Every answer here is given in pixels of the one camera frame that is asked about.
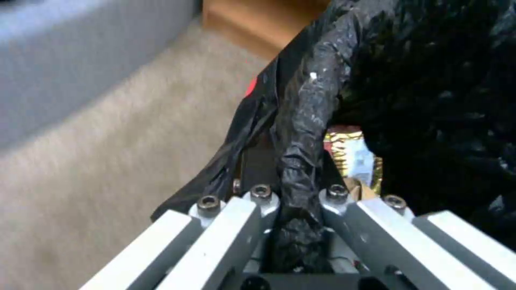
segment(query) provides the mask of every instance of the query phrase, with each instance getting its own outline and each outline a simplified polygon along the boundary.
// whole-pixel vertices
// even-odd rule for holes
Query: red object
[[[256,87],[256,82],[258,81],[258,79],[255,77],[251,83],[249,84],[249,87],[247,88],[247,91],[246,91],[246,97],[248,97],[254,90],[254,87]]]

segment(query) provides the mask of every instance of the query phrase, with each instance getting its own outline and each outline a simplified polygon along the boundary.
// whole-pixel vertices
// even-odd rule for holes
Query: gold snack wrapper
[[[350,141],[352,140],[363,140],[364,135],[360,128],[358,127],[333,127],[328,130],[328,133],[325,136],[324,142],[325,142],[325,148],[330,151],[333,161],[335,162],[337,169],[341,176],[343,178],[357,178],[362,180],[366,186],[369,186],[374,193],[377,195],[380,194],[381,190],[381,182],[382,182],[382,159],[380,157],[374,156],[373,166],[372,166],[372,172],[368,172],[368,174],[371,174],[370,177],[371,183],[367,184],[365,179],[362,178],[360,174],[357,174],[355,176],[349,176],[350,175],[350,167],[353,166],[350,162],[351,160],[356,160],[356,156],[349,156],[349,148],[351,146],[354,146],[351,144]]]

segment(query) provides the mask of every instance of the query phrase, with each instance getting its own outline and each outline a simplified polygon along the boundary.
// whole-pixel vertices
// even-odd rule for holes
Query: plastic bag
[[[282,209],[266,270],[330,272],[317,193],[326,128],[344,124],[360,126],[383,158],[382,194],[404,197],[417,214],[452,210],[510,240],[503,235],[516,229],[514,7],[332,1],[259,74],[224,145],[152,219],[169,208],[186,212],[202,195],[224,199],[240,153],[268,132]],[[490,207],[497,196],[505,202]]]

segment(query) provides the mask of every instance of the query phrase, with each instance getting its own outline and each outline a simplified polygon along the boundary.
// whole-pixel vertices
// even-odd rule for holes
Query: beige carpet
[[[0,288],[85,283],[213,156],[265,64],[194,22],[110,93],[0,153]]]

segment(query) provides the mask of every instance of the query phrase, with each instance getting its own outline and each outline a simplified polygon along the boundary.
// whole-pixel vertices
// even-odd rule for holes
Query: wooden step
[[[204,7],[204,25],[273,59],[324,8],[309,0],[211,0]]]

